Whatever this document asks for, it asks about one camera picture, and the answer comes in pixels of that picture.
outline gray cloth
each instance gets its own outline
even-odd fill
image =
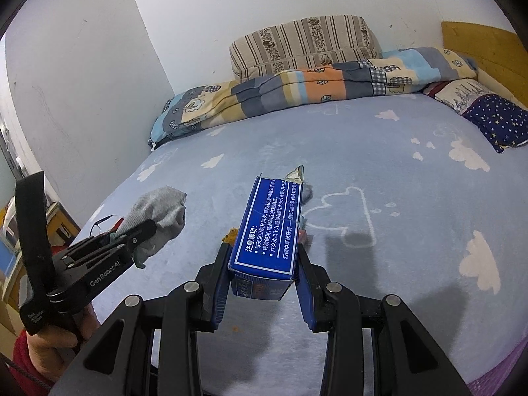
[[[142,242],[132,253],[134,263],[138,268],[144,268],[148,258],[154,256],[167,241],[176,238],[183,230],[186,198],[186,193],[170,186],[151,190],[139,197],[125,217],[115,234],[116,237],[147,219],[156,222],[156,234]]]
[[[312,191],[312,185],[309,185],[308,183],[303,183],[303,195],[301,197],[301,203],[302,205],[305,205],[310,199],[312,199],[314,196],[314,193]]]

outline screw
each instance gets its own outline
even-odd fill
[[[183,290],[186,292],[196,292],[199,288],[200,285],[196,281],[190,281],[183,286]]]
[[[139,296],[137,295],[130,295],[125,299],[125,305],[128,307],[135,307],[137,304],[139,304]]]
[[[343,287],[339,283],[334,283],[333,281],[326,285],[326,290],[330,293],[339,293],[342,288]]]
[[[387,301],[387,304],[392,305],[393,307],[397,307],[401,302],[401,299],[396,295],[389,295],[385,300]]]

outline small yellow object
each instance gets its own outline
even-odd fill
[[[229,230],[229,234],[227,234],[224,238],[222,238],[222,241],[224,243],[229,243],[231,247],[234,247],[234,242],[237,239],[238,235],[238,228],[232,227],[231,230]]]

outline toothpaste box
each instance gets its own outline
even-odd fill
[[[237,296],[279,300],[294,281],[302,175],[290,180],[255,180],[229,260]]]

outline human hand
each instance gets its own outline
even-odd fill
[[[79,325],[84,341],[87,341],[100,326],[92,304],[88,304],[84,308],[84,315]],[[43,377],[53,382],[57,381],[68,367],[57,349],[76,346],[77,337],[72,332],[54,325],[46,325],[35,335],[27,336],[31,363]]]

